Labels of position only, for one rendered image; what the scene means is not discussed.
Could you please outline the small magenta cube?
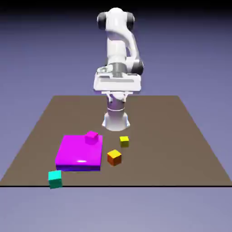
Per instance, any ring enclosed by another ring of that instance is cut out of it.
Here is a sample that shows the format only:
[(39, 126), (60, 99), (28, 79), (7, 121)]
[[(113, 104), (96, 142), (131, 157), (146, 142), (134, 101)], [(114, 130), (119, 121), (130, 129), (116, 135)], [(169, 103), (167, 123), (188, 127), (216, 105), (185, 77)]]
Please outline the small magenta cube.
[(85, 136), (85, 143), (88, 145), (94, 145), (98, 142), (98, 133), (95, 131), (88, 131)]

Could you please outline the small teal cube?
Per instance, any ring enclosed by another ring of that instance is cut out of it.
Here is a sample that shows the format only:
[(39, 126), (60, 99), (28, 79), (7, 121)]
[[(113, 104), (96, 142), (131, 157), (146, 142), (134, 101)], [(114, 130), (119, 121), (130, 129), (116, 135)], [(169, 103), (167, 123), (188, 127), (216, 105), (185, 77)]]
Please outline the small teal cube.
[(61, 188), (63, 186), (62, 172), (60, 170), (49, 171), (48, 184), (51, 189)]

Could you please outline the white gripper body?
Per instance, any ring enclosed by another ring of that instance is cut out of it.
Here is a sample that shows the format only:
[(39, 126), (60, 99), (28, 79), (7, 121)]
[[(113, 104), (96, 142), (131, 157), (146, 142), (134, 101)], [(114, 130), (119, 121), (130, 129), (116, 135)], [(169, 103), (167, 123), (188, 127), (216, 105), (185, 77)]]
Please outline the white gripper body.
[(141, 76), (122, 73), (122, 77), (113, 77), (111, 72), (96, 73), (93, 89), (100, 92), (140, 92)]

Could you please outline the large magenta box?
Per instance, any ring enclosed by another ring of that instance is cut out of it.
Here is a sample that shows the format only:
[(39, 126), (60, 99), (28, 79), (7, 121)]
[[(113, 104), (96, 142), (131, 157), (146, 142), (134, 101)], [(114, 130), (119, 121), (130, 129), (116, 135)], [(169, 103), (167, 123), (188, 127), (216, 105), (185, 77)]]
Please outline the large magenta box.
[(61, 171), (100, 171), (103, 137), (93, 142), (86, 135), (64, 135), (58, 149), (55, 166)]

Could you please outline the small orange cube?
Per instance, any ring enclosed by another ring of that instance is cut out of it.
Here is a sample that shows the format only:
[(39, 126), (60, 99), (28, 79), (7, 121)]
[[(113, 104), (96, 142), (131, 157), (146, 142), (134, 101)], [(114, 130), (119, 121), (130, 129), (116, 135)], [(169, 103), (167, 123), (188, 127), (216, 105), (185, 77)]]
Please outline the small orange cube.
[(121, 163), (121, 153), (118, 150), (112, 150), (107, 153), (107, 161), (110, 165), (115, 166)]

